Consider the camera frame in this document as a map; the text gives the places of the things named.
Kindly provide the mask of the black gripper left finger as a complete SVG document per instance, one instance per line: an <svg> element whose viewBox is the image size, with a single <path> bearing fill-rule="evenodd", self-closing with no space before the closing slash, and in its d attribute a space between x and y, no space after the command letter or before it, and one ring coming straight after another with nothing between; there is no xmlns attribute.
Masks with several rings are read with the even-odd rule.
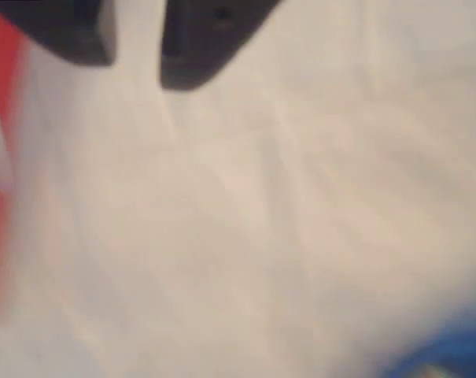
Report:
<svg viewBox="0 0 476 378"><path fill-rule="evenodd" d="M116 60L114 0L0 1L0 17L74 65L110 66Z"/></svg>

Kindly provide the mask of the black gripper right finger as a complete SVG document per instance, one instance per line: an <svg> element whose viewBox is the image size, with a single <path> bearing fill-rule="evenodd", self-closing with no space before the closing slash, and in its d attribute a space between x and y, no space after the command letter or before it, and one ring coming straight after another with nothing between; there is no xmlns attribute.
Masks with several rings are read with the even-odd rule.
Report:
<svg viewBox="0 0 476 378"><path fill-rule="evenodd" d="M167 1L160 84L192 91L209 82L256 33L278 1Z"/></svg>

